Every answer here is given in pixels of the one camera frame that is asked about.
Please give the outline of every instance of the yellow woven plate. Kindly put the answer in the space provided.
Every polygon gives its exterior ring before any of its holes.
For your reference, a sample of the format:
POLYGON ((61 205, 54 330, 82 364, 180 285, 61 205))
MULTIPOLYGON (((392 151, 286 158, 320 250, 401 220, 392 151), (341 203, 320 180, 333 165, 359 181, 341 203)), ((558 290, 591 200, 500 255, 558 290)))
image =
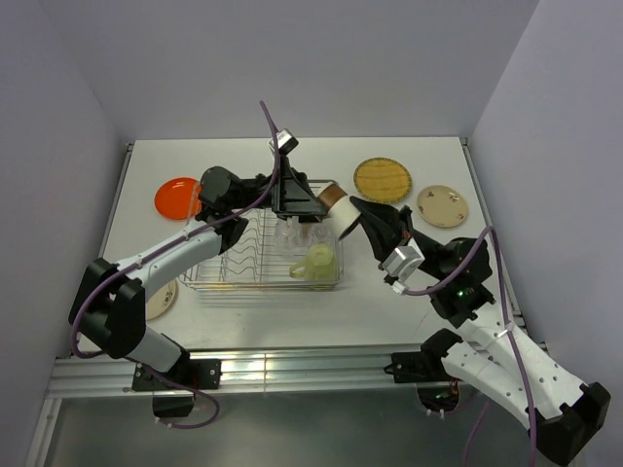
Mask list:
POLYGON ((462 224, 469 211, 460 193, 443 185, 424 188, 418 195, 418 210, 428 224, 444 229, 462 224))
POLYGON ((411 175, 404 165, 386 158, 362 162, 354 171, 353 178, 359 193, 374 202, 398 202, 413 187, 411 175))

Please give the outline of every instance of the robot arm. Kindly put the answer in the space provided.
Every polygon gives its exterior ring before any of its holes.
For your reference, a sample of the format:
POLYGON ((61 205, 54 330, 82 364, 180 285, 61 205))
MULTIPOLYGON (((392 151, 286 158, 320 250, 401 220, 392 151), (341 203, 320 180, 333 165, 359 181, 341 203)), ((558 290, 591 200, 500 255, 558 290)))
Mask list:
MULTIPOLYGON (((441 330, 422 345, 410 362, 413 374, 464 380, 531 429, 526 390, 507 336, 512 331, 534 401, 537 447, 560 465, 570 463, 603 426, 610 395, 598 382, 586 384, 563 369, 512 322, 504 326, 502 314, 492 306, 494 296, 482 285, 493 274, 487 242, 476 247, 478 240, 455 238, 442 245, 413 228, 408 207, 397 211, 354 197, 350 202, 361 212, 359 224, 380 262, 379 269, 387 274, 385 282, 395 292, 409 294, 405 280, 416 269, 440 282, 454 277, 442 288, 430 288, 427 295, 437 314, 455 331, 441 330), (463 261, 468 261, 465 268, 459 266, 463 261), (491 357, 483 357, 468 342, 480 344, 491 357)), ((390 367, 398 382, 398 364, 390 367)), ((409 382, 418 382, 418 378, 409 378, 409 382)))
MULTIPOLYGON (((307 176, 293 169, 287 154, 298 141, 287 129, 277 138, 279 173, 271 195, 257 207, 270 208, 279 218, 297 216, 302 222, 331 218, 331 208, 319 201, 307 183, 307 176)), ((239 179, 223 167, 211 167, 202 176, 199 195, 202 210, 180 233, 131 258, 110 264, 103 259, 87 268, 69 315, 74 323, 78 310, 93 291, 113 274, 131 265, 134 270, 121 275, 99 294, 78 323, 78 329, 112 358, 126 357, 146 364, 167 379, 188 385, 197 378, 198 367, 190 354, 170 338, 158 334, 145 323, 145 304, 170 280, 191 266, 227 251, 240 239, 247 221, 230 219, 257 199, 269 177, 239 179), (215 220, 215 228, 192 232, 215 220), (142 265, 142 259, 168 247, 163 254, 142 265)), ((385 283, 394 292, 405 294, 407 278, 421 270, 439 281, 429 295, 437 313, 448 320, 454 332, 441 330, 421 347, 413 364, 427 377, 457 377, 490 396, 511 412, 526 428, 530 427, 527 399, 509 339, 493 294, 482 284, 493 271, 487 242, 471 251, 474 238, 456 238, 446 245, 414 229, 408 207, 395 208, 350 197, 360 215, 356 224, 368 236, 379 269, 386 273, 385 283), (468 256, 466 268, 459 268, 468 256), (468 344, 478 342, 493 357, 482 357, 468 344)), ((527 367, 531 392, 537 409, 539 450, 558 463, 569 462, 602 427, 610 396, 598 383, 585 384, 554 362, 523 331, 513 330, 522 359, 527 367)))

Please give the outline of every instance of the cup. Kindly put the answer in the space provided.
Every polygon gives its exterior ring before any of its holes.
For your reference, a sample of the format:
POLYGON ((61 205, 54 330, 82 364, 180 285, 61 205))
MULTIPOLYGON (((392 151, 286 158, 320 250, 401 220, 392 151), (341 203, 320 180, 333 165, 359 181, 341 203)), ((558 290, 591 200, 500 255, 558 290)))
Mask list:
POLYGON ((331 182, 323 187, 318 194, 318 200, 329 210, 328 224, 339 240, 357 227, 361 213, 337 183, 331 182))
POLYGON ((287 220, 277 219, 275 224, 275 250, 283 257, 295 259, 294 255, 301 254, 301 247, 307 246, 303 237, 303 226, 297 218, 287 220))
POLYGON ((308 247, 316 245, 317 243, 334 245, 335 236, 327 223, 311 224, 307 231, 306 241, 308 247))
POLYGON ((335 251, 326 243, 312 245, 305 259, 290 267, 290 277, 295 279, 335 280, 337 276, 335 251))

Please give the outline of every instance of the beige plate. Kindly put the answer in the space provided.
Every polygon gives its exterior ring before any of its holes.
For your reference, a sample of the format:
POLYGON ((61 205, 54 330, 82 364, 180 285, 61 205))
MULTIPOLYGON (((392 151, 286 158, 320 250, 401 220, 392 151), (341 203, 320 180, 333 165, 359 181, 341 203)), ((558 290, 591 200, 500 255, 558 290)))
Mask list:
POLYGON ((424 188, 418 195, 418 209, 428 224, 446 229, 462 224, 469 212, 460 193, 443 185, 424 188))
POLYGON ((162 315, 170 308, 176 296, 177 282, 173 279, 149 299, 145 308, 145 319, 149 321, 162 315))

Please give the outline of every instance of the metal frame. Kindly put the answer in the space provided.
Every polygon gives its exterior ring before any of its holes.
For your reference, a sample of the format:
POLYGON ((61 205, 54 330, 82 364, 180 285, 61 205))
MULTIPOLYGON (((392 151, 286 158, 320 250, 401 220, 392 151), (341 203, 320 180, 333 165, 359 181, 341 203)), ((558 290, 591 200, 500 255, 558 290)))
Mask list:
MULTIPOLYGON (((461 138, 460 144, 485 221, 490 225, 491 216, 476 176, 467 139, 461 138)), ((132 149, 133 144, 128 144, 100 254, 108 240, 132 149)), ((504 280, 515 321, 517 325, 524 327, 524 320, 521 310, 517 306, 517 299, 506 266, 504 266, 504 280)), ((473 348, 480 353, 485 353, 476 345, 473 348)), ((193 352, 192 358, 218 358, 222 360, 223 375, 221 376, 221 386, 216 391, 217 394, 389 389, 401 387, 394 384, 393 378, 383 372, 383 367, 391 361, 391 353, 418 350, 420 347, 413 344, 333 348, 307 347, 287 350, 219 350, 193 352)), ((134 393, 130 389, 133 374, 134 364, 126 360, 112 360, 107 356, 91 360, 79 360, 75 357, 56 360, 25 465, 27 467, 44 465, 63 399, 119 396, 152 397, 155 394, 172 395, 184 392, 170 390, 134 393)), ((419 387, 435 387, 445 384, 447 382, 431 382, 419 384, 419 387)))

